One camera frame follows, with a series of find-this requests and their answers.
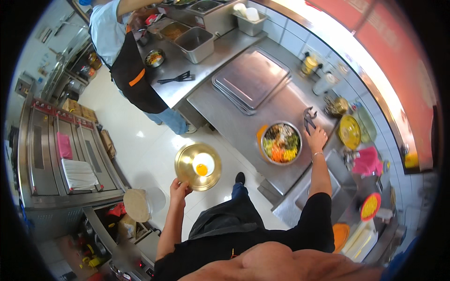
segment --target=hand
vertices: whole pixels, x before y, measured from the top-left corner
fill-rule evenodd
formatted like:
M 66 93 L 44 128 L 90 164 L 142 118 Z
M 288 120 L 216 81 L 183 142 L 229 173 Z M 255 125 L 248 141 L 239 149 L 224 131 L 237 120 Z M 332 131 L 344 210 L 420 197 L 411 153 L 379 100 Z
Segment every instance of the hand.
M 311 136 L 305 129 L 303 130 L 303 134 L 305 135 L 306 141 L 308 142 L 313 155 L 314 153 L 321 152 L 328 140 L 327 133 L 320 126 L 316 126 Z
M 185 197 L 192 192 L 189 188 L 189 182 L 181 183 L 175 178 L 170 185 L 170 201 L 175 204 L 183 204 L 186 206 Z

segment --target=fried egg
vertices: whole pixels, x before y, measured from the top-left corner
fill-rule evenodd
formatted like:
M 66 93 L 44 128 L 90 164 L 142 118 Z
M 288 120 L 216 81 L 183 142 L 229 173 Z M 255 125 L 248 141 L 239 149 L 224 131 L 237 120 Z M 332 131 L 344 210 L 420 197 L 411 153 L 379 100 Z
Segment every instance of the fried egg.
M 192 160 L 192 168 L 197 175 L 207 177 L 214 172 L 214 159 L 208 153 L 199 153 Z

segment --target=orange stripe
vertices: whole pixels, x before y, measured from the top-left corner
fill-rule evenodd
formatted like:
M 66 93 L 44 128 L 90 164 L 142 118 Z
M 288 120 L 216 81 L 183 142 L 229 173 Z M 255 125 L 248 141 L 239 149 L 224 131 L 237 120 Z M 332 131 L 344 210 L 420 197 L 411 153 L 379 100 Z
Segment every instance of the orange stripe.
M 145 73 L 145 68 L 142 69 L 142 71 L 136 76 L 135 79 L 133 79 L 132 81 L 130 81 L 128 84 L 130 84 L 131 87 L 133 87 L 137 82 L 139 82 L 139 80 L 142 79 L 142 77 L 144 76 Z

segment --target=jeans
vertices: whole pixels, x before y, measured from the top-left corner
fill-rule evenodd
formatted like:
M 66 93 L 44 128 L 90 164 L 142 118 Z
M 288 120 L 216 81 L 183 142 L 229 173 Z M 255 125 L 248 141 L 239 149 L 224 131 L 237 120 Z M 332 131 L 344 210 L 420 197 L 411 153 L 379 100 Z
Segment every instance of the jeans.
M 242 183 L 235 183 L 231 192 L 231 200 L 239 196 L 248 196 L 248 190 Z
M 119 88 L 117 90 L 119 90 L 119 93 L 126 98 Z M 181 116 L 181 114 L 170 108 L 167 108 L 158 114 L 146 112 L 144 112 L 144 114 L 156 124 L 164 122 L 175 134 L 184 134 L 188 131 L 186 120 Z

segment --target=yellow bowl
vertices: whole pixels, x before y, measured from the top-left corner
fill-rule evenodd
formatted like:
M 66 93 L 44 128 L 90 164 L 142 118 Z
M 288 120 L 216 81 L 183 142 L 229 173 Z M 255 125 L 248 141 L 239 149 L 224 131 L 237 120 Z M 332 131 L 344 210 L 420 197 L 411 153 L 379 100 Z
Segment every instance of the yellow bowl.
M 356 119 L 351 115 L 344 115 L 339 124 L 339 137 L 346 147 L 356 149 L 361 143 L 361 129 Z
M 209 176 L 200 176 L 192 167 L 194 158 L 200 153 L 208 153 L 214 160 L 214 171 Z M 192 142 L 184 145 L 175 156 L 175 173 L 179 181 L 189 181 L 192 190 L 205 191 L 213 187 L 221 178 L 222 161 L 217 151 L 211 146 Z

